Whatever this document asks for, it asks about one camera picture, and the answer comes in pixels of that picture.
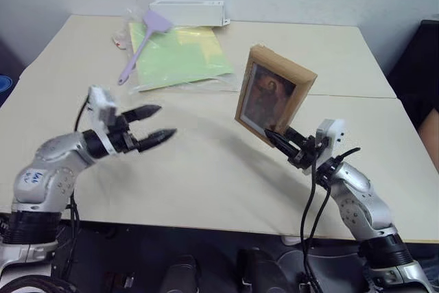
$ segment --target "blue object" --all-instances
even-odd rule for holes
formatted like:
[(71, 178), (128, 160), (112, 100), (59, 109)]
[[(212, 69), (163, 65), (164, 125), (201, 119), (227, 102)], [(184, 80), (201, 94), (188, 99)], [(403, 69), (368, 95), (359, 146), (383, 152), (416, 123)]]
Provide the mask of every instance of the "blue object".
[(12, 86), (12, 79), (6, 75), (0, 75), (0, 93), (8, 90)]

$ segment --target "wooden picture frame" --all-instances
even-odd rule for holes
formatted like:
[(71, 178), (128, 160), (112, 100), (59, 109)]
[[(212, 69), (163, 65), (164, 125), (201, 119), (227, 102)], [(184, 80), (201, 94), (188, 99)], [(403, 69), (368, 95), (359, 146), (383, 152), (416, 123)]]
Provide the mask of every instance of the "wooden picture frame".
[(235, 119), (260, 139), (263, 131), (284, 134), (317, 75), (271, 49), (250, 49)]

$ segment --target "purple spatula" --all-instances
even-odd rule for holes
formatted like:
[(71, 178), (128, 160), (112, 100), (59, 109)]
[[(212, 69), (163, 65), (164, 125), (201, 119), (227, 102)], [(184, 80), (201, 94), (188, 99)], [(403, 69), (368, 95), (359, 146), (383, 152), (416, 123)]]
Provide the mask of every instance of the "purple spatula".
[(137, 58), (139, 58), (142, 49), (146, 45), (146, 42), (150, 39), (150, 36), (152, 36), (154, 32), (166, 32), (172, 27), (171, 22), (151, 10), (148, 10), (146, 12), (145, 16), (143, 17), (143, 22), (147, 26), (145, 38), (142, 40), (142, 43), (137, 49), (135, 55), (133, 55), (133, 57), (119, 76), (119, 85), (124, 84), (128, 80), (128, 77), (130, 77), (131, 70), (136, 64)]

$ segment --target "clear plastic bag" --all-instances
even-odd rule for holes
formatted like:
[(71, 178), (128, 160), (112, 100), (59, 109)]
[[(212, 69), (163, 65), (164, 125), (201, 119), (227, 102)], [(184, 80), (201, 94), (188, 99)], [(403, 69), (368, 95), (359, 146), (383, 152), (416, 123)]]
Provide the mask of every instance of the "clear plastic bag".
[[(123, 30), (113, 35), (129, 56), (145, 36), (140, 9), (131, 9)], [(209, 27), (174, 27), (154, 34), (128, 80), (130, 92), (163, 88), (187, 91), (239, 91), (233, 67)]]

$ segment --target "white table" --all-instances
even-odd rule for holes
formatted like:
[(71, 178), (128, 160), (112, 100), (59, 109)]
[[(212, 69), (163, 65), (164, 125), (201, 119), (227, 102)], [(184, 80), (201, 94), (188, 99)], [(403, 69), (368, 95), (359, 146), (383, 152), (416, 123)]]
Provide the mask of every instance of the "white table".
[[(71, 131), (88, 86), (100, 84), (119, 97), (121, 110), (144, 103), (163, 106), (154, 118), (134, 125), (135, 134), (165, 127), (179, 131), (155, 150), (108, 157), (84, 172), (76, 189), (82, 219), (297, 235), (309, 177), (233, 120), (237, 93), (161, 90), (129, 96), (126, 87), (116, 85), (126, 57), (109, 39), (120, 22), (119, 18), (71, 17), (0, 108), (0, 211), (10, 209), (14, 177), (31, 161), (36, 148)], [(223, 46), (225, 40), (232, 42), (225, 34), (220, 40)], [(347, 120), (341, 151), (363, 148), (348, 161), (367, 174), (390, 205), (403, 239), (439, 241), (439, 175), (401, 103), (391, 95), (309, 95), (292, 125), (305, 135), (314, 134), (326, 117)], [(87, 120), (82, 128), (88, 128)], [(311, 215), (317, 208), (313, 205)], [(332, 201), (317, 235), (351, 238)]]

